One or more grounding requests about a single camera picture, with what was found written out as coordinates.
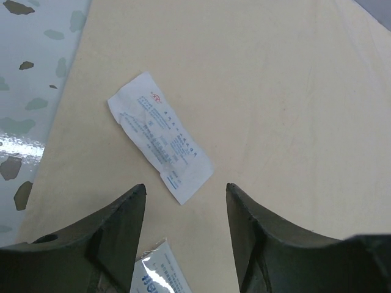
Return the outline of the long white printed packet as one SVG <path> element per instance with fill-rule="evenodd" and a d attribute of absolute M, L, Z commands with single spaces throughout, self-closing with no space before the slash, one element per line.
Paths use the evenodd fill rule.
<path fill-rule="evenodd" d="M 185 130 L 150 73 L 124 85 L 108 99 L 108 106 L 179 204 L 185 204 L 212 176 L 209 157 Z"/>

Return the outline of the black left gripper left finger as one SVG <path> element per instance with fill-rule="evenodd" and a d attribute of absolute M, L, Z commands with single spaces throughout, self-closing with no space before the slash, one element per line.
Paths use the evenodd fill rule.
<path fill-rule="evenodd" d="M 1 292 L 129 292 L 146 188 L 32 243 L 1 248 Z"/>

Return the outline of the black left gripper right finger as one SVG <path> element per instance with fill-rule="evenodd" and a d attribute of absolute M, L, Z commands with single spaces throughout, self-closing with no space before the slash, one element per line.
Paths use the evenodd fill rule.
<path fill-rule="evenodd" d="M 389 234 L 326 237 L 232 183 L 226 204 L 240 292 L 390 292 Z"/>

